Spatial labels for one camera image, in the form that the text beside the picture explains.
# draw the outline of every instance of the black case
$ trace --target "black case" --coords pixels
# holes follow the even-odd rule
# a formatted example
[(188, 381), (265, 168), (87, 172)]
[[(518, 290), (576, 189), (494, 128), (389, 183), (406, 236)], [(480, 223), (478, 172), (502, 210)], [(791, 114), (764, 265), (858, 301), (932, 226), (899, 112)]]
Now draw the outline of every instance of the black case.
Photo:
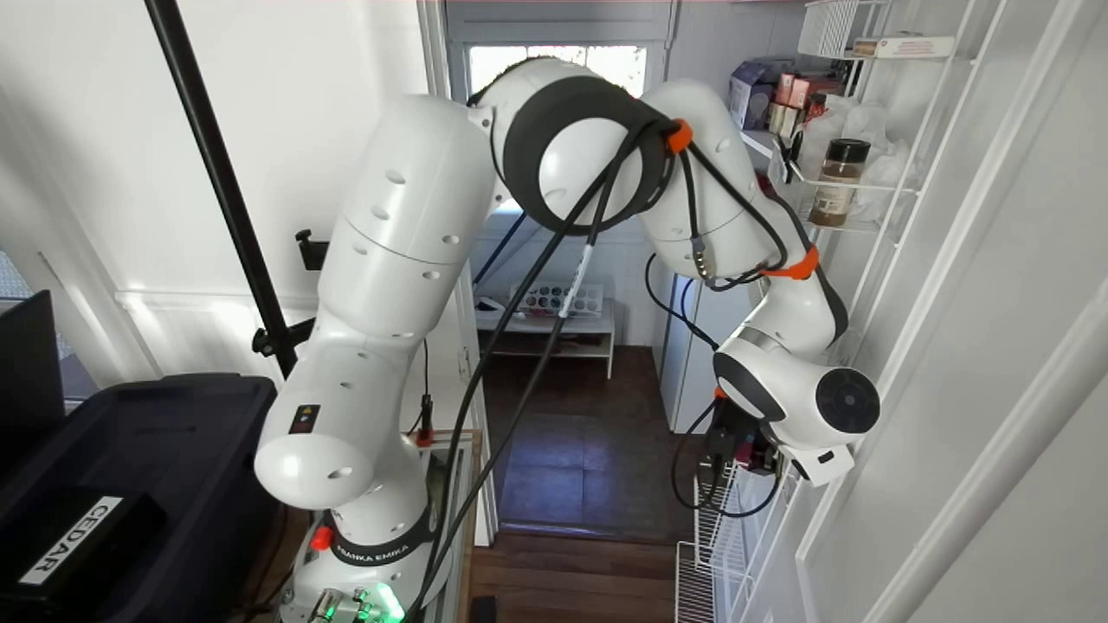
[(167, 376), (92, 396), (4, 483), (0, 540), (57, 487), (146, 495), (164, 527), (79, 602), (79, 618), (224, 618), (276, 511), (254, 476), (271, 403), (263, 376)]

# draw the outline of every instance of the wooden floor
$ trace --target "wooden floor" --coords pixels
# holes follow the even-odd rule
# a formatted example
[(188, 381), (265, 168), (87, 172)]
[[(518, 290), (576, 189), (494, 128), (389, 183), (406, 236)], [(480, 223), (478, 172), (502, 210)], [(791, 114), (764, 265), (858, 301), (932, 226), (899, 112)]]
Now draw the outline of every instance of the wooden floor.
[(670, 545), (502, 534), (473, 550), (472, 594), (494, 623), (670, 623)]

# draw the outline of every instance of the jar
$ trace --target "jar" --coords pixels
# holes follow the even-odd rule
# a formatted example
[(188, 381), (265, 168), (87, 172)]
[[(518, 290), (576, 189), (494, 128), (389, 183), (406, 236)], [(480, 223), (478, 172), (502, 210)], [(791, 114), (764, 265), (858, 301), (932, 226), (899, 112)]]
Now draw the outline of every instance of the jar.
[(828, 144), (828, 157), (821, 167), (821, 194), (808, 223), (830, 226), (830, 230), (846, 223), (855, 197), (855, 183), (863, 181), (863, 168), (864, 168), (864, 157), (870, 157), (870, 143), (863, 140), (835, 140)]

